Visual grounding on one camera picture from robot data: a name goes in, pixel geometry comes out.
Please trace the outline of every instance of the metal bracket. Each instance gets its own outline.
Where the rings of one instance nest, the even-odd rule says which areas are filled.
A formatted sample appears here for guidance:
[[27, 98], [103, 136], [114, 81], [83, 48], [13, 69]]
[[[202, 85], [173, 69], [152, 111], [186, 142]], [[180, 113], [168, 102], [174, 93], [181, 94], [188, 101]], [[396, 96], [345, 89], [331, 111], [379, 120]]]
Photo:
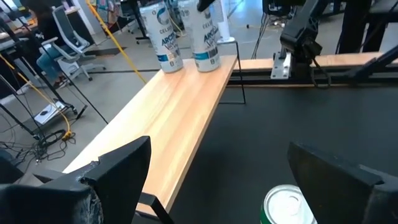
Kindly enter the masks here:
[[277, 52], [274, 54], [274, 66], [271, 71], [271, 79], [286, 80], [290, 77], [290, 70], [292, 68], [292, 53]]
[[140, 211], [136, 211], [136, 214], [139, 215], [140, 217], [143, 218], [148, 218], [150, 220], [155, 220], [158, 222], [161, 222], [163, 224], [174, 224], [174, 221], [170, 217], [170, 215], [166, 212], [164, 209], [163, 205], [157, 199], [155, 195], [147, 194], [147, 193], [141, 193], [141, 196], [139, 197], [139, 203], [142, 203], [144, 205], [149, 205], [153, 211], [155, 212], [156, 216], [149, 215]]

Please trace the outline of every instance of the can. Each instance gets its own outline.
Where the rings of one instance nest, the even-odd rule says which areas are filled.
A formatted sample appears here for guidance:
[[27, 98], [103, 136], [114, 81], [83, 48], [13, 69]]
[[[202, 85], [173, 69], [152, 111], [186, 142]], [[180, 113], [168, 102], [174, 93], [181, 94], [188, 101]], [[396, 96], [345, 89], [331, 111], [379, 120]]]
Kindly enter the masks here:
[[301, 190], [294, 185], [271, 189], [261, 205], [261, 224], [316, 224]]
[[140, 7], [139, 11], [162, 70], [167, 73], [180, 70], [183, 67], [181, 53], [165, 3], [157, 1]]
[[193, 58], [199, 72], [210, 72], [220, 66], [216, 32], [210, 10], [197, 9], [198, 0], [180, 0], [178, 9], [184, 28], [191, 40]]

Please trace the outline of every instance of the yellow cable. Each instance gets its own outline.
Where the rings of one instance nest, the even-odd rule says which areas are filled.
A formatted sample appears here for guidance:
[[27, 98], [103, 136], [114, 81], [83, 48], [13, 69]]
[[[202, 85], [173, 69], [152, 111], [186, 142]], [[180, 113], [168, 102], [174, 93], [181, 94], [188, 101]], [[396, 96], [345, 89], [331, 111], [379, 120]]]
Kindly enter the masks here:
[[[15, 67], [12, 66], [1, 54], [0, 54], [1, 59], [8, 65], [8, 67], [10, 67], [11, 69], [15, 70]], [[68, 118], [61, 112], [61, 110], [58, 109], [58, 107], [53, 104], [42, 92], [40, 92], [40, 90], [38, 90], [36, 88], [36, 86], [33, 86], [30, 81], [28, 79], [26, 79], [23, 75], [21, 75], [19, 72], [17, 72], [17, 74], [26, 82], [28, 83], [28, 85], [30, 85], [30, 87], [32, 87], [37, 93], [39, 93], [39, 95], [44, 98], [47, 102], [49, 102], [51, 105], [53, 105], [55, 107], [55, 109], [57, 109], [57, 111], [63, 116], [68, 130], [66, 131], [66, 133], [63, 135], [62, 140], [66, 141], [68, 140], [71, 136], [72, 136], [72, 131], [70, 130], [70, 124], [68, 121]]]
[[174, 22], [174, 20], [172, 19], [172, 17], [170, 16], [170, 20], [172, 21], [172, 23], [177, 27], [178, 31], [180, 31], [181, 36], [185, 37], [187, 35], [187, 33], [183, 33], [182, 30], [179, 28], [179, 26]]
[[99, 23], [102, 25], [102, 28], [106, 31], [106, 33], [111, 37], [113, 40], [114, 44], [118, 47], [119, 51], [122, 53], [124, 59], [126, 59], [127, 63], [130, 65], [130, 67], [134, 70], [134, 72], [138, 75], [138, 77], [146, 84], [147, 80], [141, 75], [140, 72], [138, 72], [138, 69], [136, 66], [133, 64], [133, 62], [130, 60], [130, 58], [127, 56], [127, 54], [124, 52], [122, 47], [119, 45], [119, 42], [114, 38], [113, 34], [111, 31], [109, 31], [108, 27], [106, 26], [105, 22], [102, 20], [101, 16], [98, 14], [98, 12], [95, 10], [93, 5], [90, 4], [89, 0], [86, 0], [87, 6], [91, 9], [91, 12], [94, 14], [95, 17], [97, 17], [97, 20], [99, 20]]

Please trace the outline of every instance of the white office chair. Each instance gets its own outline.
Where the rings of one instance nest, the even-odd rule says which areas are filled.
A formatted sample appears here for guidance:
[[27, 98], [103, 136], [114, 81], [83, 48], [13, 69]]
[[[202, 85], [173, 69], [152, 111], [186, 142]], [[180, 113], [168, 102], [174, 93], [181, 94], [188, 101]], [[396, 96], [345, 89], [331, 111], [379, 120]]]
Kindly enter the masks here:
[[79, 60], [81, 59], [93, 59], [95, 56], [86, 56], [84, 54], [84, 50], [90, 45], [90, 43], [80, 37], [76, 31], [73, 30], [72, 25], [69, 22], [68, 16], [65, 14], [65, 8], [60, 6], [53, 10], [52, 15], [55, 19], [55, 23], [58, 26], [58, 29], [61, 33], [63, 41], [73, 50], [71, 54], [66, 53], [66, 51], [62, 50], [59, 46], [55, 44], [55, 41], [58, 37], [54, 37], [50, 40], [46, 40], [42, 44], [51, 47], [54, 47], [61, 53], [61, 57], [55, 58], [55, 60], [60, 65], [61, 69], [70, 77], [70, 79], [76, 78], [79, 74], [84, 73], [89, 81], [92, 81], [93, 78], [89, 76], [87, 70], [91, 70], [94, 68], [102, 68], [105, 69], [105, 65], [101, 64], [86, 64], [80, 65]]

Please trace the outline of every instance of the person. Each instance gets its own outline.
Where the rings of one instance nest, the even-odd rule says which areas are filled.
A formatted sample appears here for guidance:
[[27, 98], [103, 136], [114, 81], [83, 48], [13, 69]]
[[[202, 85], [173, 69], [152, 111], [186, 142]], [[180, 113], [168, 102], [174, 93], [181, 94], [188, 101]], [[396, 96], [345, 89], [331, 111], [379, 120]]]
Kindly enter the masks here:
[[[44, 36], [44, 40], [49, 40], [54, 37], [58, 39], [54, 42], [66, 53], [71, 53], [73, 50], [63, 41], [58, 26], [52, 15], [52, 8], [43, 4], [40, 0], [27, 0], [23, 5], [29, 9], [33, 17], [37, 18], [37, 28]], [[36, 64], [46, 73], [47, 80], [58, 88], [65, 83], [65, 77], [59, 64], [54, 61], [55, 58], [62, 56], [61, 53], [54, 47], [47, 48], [47, 52], [43, 52], [37, 59]]]

